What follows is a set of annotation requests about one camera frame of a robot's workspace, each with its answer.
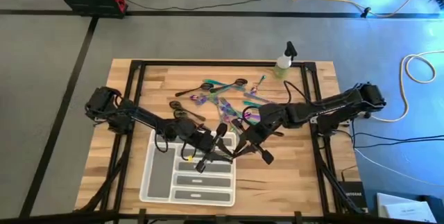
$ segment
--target white cable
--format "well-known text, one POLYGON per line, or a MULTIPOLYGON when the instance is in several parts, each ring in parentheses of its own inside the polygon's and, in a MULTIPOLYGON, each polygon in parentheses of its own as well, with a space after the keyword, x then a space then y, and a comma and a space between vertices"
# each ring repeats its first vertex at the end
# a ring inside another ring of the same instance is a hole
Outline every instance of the white cable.
POLYGON ((364 158, 365 158, 366 160, 368 160, 369 162, 371 162, 371 163, 373 163, 373 164, 376 164, 376 165, 378 165, 378 166, 380 166, 380 167, 382 167, 382 168, 384 168, 384 169, 388 169, 388 170, 390 170, 390 171, 392 171, 392 172, 394 172, 394 173, 397 173, 398 175, 402 175, 402 176, 407 177, 407 178, 409 178, 409 179, 415 180, 415 181, 417 181, 417 182, 422 182, 422 183, 425 183, 425 184, 428 184, 428 185, 431 185, 431 186, 444 187, 444 185, 439 185, 439 184, 434 184, 434 183, 431 183, 431 182, 426 182, 426 181, 424 181, 424 180, 420 180, 420 179, 413 178, 413 177, 411 177, 410 175, 405 175, 405 174, 403 174, 403 173, 401 173, 401 172, 398 172, 398 171, 396 171, 396 170, 394 170, 394 169, 390 169, 390 168, 388 168, 388 167, 386 167, 386 166, 384 166, 384 165, 381 165, 381 164, 379 164, 379 163, 377 163, 377 162, 371 160, 370 158, 366 157, 366 156, 365 156, 363 153, 361 153, 361 151, 359 151, 357 148, 355 149, 355 151, 358 152, 362 157, 364 157, 364 158))
POLYGON ((404 81, 403 81, 403 79, 402 79, 402 75, 403 75, 403 74, 402 74, 402 71, 403 71, 403 69, 404 69, 404 63, 405 63, 405 61, 407 60, 407 63, 405 64, 405 73, 406 73, 406 74, 407 74, 407 75, 408 75, 413 81, 415 81, 415 82, 417 82, 417 83, 422 83, 422 84, 425 84, 425 83, 431 83, 431 82, 433 82, 433 80, 435 80, 435 78, 436 78, 436 70, 435 70, 435 67, 430 63, 430 61, 426 60, 426 59, 423 57, 423 55, 432 54, 432 53, 444 53, 444 50, 440 50, 440 51, 428 51, 428 52, 419 53, 419 54, 409 54, 409 55, 405 56, 405 57, 401 60, 401 65, 400 65, 400 90, 401 90, 401 97, 402 97, 402 100, 404 101, 404 113, 402 114, 402 116, 399 117, 399 118, 397 118, 397 119, 381 119, 381 118, 374 117, 374 116, 372 116, 372 118, 377 119, 377 120, 380 120, 380 121, 384 121, 384 122, 387 122, 387 123, 393 123, 393 122, 396 122, 396 121, 399 121, 399 120, 403 119, 403 118, 407 115, 407 113, 409 112, 409 102, 407 101, 407 97, 405 96, 405 91, 404 91, 404 81), (417 59, 419 59, 419 60, 425 62, 425 63, 430 67, 430 69, 432 70, 432 73, 433 73, 432 78, 430 78, 429 80, 426 80, 426 81, 422 81, 422 80, 418 80, 418 79, 414 78, 414 77, 410 74, 410 71, 409 71, 409 64, 410 64, 410 61, 414 60, 415 58, 417 58, 417 59))

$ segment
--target clear plastic item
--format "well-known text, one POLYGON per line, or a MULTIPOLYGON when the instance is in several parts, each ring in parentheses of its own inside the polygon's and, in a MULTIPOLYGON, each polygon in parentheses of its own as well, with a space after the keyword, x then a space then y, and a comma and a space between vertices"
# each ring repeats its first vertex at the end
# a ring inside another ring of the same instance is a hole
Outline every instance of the clear plastic item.
MULTIPOLYGON (((183 142, 177 138, 169 142, 166 153, 160 152, 154 144, 155 131, 151 131, 146 151, 144 174, 139 198, 149 203, 176 203, 190 205, 211 205, 231 207, 236 192, 236 160, 232 164, 222 161, 207 162, 203 173, 194 169, 203 154, 196 152, 194 159, 184 161, 180 156, 183 142)), ((237 136, 227 132, 223 137, 228 149, 234 150, 237 136)), ((161 149, 166 146, 157 136, 161 149)), ((184 149, 184 157, 194 153, 194 147, 184 149)))

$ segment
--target spray bottle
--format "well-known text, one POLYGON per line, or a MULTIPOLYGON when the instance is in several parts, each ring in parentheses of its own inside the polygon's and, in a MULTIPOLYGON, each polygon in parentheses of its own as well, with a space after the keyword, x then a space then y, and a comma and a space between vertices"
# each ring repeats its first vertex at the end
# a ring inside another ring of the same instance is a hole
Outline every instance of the spray bottle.
POLYGON ((280 56, 276 61, 274 72, 277 78, 282 79, 285 77, 288 68, 290 68, 294 57, 296 57, 297 55, 298 53, 294 49, 293 44, 290 41, 288 41, 287 49, 285 50, 284 54, 280 56))

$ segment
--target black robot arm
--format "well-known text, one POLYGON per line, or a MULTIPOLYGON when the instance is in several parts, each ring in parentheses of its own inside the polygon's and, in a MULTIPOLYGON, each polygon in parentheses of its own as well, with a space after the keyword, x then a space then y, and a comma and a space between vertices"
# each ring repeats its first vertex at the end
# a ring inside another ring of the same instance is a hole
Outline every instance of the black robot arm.
POLYGON ((317 123, 318 134, 330 136, 341 122, 355 118, 360 112, 380 111, 385 105, 378 87, 370 83, 355 85, 342 94, 316 102, 263 105, 259 108, 261 121, 241 134, 234 156, 259 151, 264 161, 270 164, 273 156, 260 145, 270 135, 275 135, 281 125, 284 128, 299 128, 311 121, 317 123))
POLYGON ((97 88, 86 103, 85 111, 93 121, 107 122, 109 130, 117 134, 128 134, 134 126, 133 121, 138 121, 154 129, 165 141, 174 141, 179 137, 185 144, 204 153, 203 159, 196 167, 201 173, 205 169, 205 160, 232 162, 232 153, 223 145, 221 138, 227 131, 224 123, 219 126, 216 136, 213 137, 210 130, 196 126, 191 119, 163 119, 142 107, 137 107, 131 100, 122 98, 118 90, 109 87, 97 88), (216 146, 226 155, 215 153, 216 146))

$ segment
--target gray concrete floor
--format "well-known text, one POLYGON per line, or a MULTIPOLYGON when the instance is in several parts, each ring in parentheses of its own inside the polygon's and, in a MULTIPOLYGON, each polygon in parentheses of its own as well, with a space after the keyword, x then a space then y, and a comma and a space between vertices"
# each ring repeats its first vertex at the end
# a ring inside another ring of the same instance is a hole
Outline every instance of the gray concrete floor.
MULTIPOLYGON (((133 0, 153 7, 194 7, 241 0, 133 0)), ((377 12, 391 12, 404 0, 355 0, 377 12)), ((0 0, 0 9, 60 9, 62 0, 0 0)), ((131 10, 141 10, 135 6, 131 10)), ((353 6, 312 0, 269 0, 212 10, 357 12, 353 6)), ((429 0, 412 0, 402 12, 439 12, 429 0)), ((72 16, 0 16, 0 218, 17 216, 34 175, 67 80, 87 31, 88 18, 72 16)), ((300 60, 332 60, 341 90, 370 81, 379 85, 388 105, 380 116, 402 113, 398 89, 400 59, 410 53, 443 49, 441 19, 310 19, 272 17, 127 17, 100 19, 33 215, 70 212, 74 206, 92 125, 83 105, 104 85, 113 58, 274 59, 293 41, 300 60)), ((430 56, 436 81, 419 85, 406 79, 411 111, 398 123, 356 122, 357 131, 389 137, 442 134, 443 57, 430 56)), ((431 72, 412 63, 412 72, 431 72)), ((360 137, 359 144, 376 139, 360 137)), ((444 146, 438 142, 362 150, 371 159, 421 180, 444 184, 438 173, 444 146)), ((357 155, 367 189, 444 197, 434 187, 396 175, 357 155)))

